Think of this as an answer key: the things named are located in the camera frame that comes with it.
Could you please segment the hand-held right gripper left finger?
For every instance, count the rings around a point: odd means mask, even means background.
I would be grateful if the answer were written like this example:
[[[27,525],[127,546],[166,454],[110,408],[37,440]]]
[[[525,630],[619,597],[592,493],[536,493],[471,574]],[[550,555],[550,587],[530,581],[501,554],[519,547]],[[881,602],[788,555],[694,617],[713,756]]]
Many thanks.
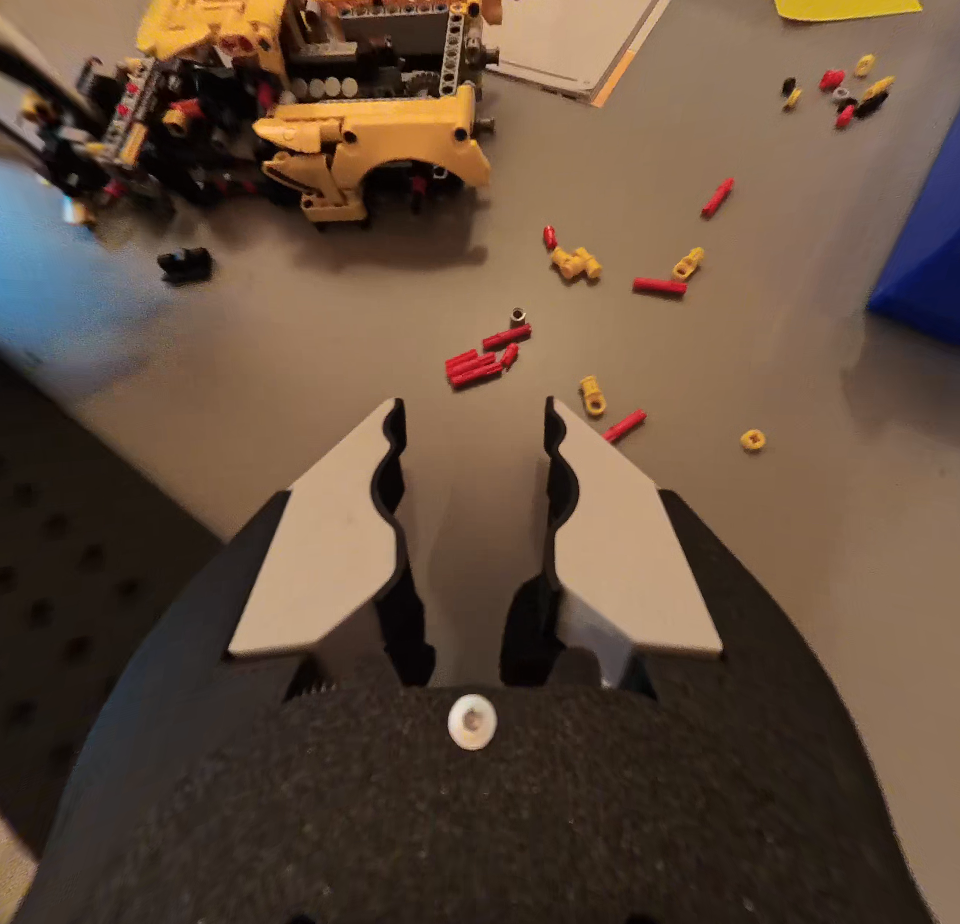
[[[389,398],[282,492],[232,658],[304,657],[333,682],[379,654],[403,686],[429,683],[436,650],[397,518],[406,443],[404,402]]]

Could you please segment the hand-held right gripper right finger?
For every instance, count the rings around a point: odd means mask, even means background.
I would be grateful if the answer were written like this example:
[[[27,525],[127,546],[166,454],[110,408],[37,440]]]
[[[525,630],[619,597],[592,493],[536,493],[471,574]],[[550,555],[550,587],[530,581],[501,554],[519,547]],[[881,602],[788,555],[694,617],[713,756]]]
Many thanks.
[[[654,481],[552,396],[543,449],[541,567],[510,604],[500,681],[541,686],[562,653],[582,650],[602,686],[652,690],[648,658],[721,659],[721,636]]]

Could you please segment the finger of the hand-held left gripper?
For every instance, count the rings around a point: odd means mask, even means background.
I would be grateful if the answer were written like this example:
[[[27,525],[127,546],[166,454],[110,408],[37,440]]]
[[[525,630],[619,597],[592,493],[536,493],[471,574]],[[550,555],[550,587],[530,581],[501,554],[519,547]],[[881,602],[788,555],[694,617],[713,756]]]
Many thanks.
[[[2,77],[22,85],[24,96],[36,99],[23,103],[20,115],[38,130],[57,128],[64,122],[93,138],[103,135],[103,112],[62,77],[45,55],[21,30],[1,18]]]

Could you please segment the small black connector piece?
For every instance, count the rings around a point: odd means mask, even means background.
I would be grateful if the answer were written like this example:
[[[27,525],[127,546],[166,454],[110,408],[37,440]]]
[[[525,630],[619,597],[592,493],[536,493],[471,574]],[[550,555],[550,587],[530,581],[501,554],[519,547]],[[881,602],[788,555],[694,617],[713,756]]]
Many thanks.
[[[213,258],[207,248],[183,248],[156,258],[162,282],[183,287],[209,282],[213,275]]]

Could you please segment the yellow toy brick car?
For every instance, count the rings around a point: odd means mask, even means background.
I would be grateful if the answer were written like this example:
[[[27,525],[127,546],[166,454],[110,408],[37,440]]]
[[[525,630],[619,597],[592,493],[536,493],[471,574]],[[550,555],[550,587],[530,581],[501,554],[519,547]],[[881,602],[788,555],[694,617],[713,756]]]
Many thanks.
[[[387,171],[414,207],[436,181],[487,186],[476,133],[494,124],[477,104],[501,20],[501,0],[150,0],[136,56],[91,58],[71,84],[102,137],[27,119],[40,172],[81,209],[246,191],[316,227],[367,221],[367,183]]]

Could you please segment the grey desk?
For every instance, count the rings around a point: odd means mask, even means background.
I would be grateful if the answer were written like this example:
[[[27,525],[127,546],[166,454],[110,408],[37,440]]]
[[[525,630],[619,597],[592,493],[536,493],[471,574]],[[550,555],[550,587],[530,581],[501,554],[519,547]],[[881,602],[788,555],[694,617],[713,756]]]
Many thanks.
[[[2,157],[2,354],[223,542],[402,397],[399,516],[441,685],[496,679],[539,569],[545,399],[580,415],[596,376],[606,422],[648,414],[619,452],[817,652],[924,895],[958,922],[958,352],[865,313],[958,109],[958,0],[921,4],[812,27],[772,0],[672,0],[602,109],[488,77],[488,191],[380,205],[366,230],[246,198],[85,234]],[[895,81],[836,130],[830,69],[857,99]],[[597,280],[561,277],[548,225]],[[200,247],[209,282],[162,282],[158,255]],[[632,293],[698,247],[684,297]],[[516,308],[515,363],[451,389],[445,361]],[[740,447],[752,428],[761,452]]]

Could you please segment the black perforated mat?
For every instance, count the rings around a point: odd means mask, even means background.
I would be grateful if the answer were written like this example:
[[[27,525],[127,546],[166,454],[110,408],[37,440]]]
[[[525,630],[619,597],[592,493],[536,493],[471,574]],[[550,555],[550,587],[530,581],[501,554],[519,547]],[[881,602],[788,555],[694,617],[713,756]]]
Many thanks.
[[[39,859],[90,729],[222,542],[1,365],[1,809]]]

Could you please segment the scattered small brick pieces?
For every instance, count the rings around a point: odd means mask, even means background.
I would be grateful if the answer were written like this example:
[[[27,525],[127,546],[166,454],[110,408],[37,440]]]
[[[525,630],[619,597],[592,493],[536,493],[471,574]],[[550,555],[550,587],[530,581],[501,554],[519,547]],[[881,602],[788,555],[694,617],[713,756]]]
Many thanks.
[[[872,69],[874,59],[873,55],[865,55],[857,64],[854,77],[859,80],[865,79]],[[836,108],[834,120],[836,130],[844,130],[852,121],[865,119],[874,114],[889,97],[889,91],[896,77],[890,75],[877,80],[864,90],[859,99],[852,97],[842,88],[845,79],[845,71],[830,69],[824,73],[818,84],[822,93],[830,95]],[[802,89],[796,87],[794,78],[787,78],[783,82],[781,95],[784,98],[782,111],[791,113],[802,96]],[[714,217],[733,192],[735,184],[733,178],[728,178],[718,186],[701,210],[703,219]],[[574,252],[565,251],[559,247],[555,230],[549,225],[544,227],[542,237],[552,265],[564,280],[587,278],[595,281],[598,279],[602,266],[590,252],[584,248]],[[689,290],[690,278],[702,266],[705,255],[703,248],[694,248],[677,262],[669,279],[634,278],[631,292],[669,299],[682,298]],[[483,354],[476,349],[470,349],[444,362],[446,379],[451,389],[460,391],[477,383],[498,378],[514,365],[519,357],[520,342],[532,335],[532,326],[523,317],[521,308],[514,310],[510,320],[513,323],[510,329],[493,334],[482,341]],[[591,419],[603,417],[607,408],[606,398],[595,376],[582,378],[579,386],[586,415]],[[602,433],[602,437],[608,443],[614,444],[641,426],[646,418],[646,412],[638,409],[610,426]],[[752,428],[741,435],[739,444],[747,453],[761,452],[766,446],[766,437],[759,429]]]

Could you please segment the blue storage bin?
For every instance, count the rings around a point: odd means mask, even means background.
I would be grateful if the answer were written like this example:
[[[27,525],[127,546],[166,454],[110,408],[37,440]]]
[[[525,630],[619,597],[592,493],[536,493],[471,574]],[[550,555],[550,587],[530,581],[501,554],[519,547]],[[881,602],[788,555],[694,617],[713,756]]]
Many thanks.
[[[959,346],[959,118],[887,258],[867,310]]]

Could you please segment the open instruction booklet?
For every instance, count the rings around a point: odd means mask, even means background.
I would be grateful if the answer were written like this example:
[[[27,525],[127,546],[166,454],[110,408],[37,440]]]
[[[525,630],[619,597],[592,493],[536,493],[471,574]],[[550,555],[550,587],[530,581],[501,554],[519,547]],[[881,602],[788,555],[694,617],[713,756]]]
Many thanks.
[[[672,0],[501,0],[493,71],[600,107]]]

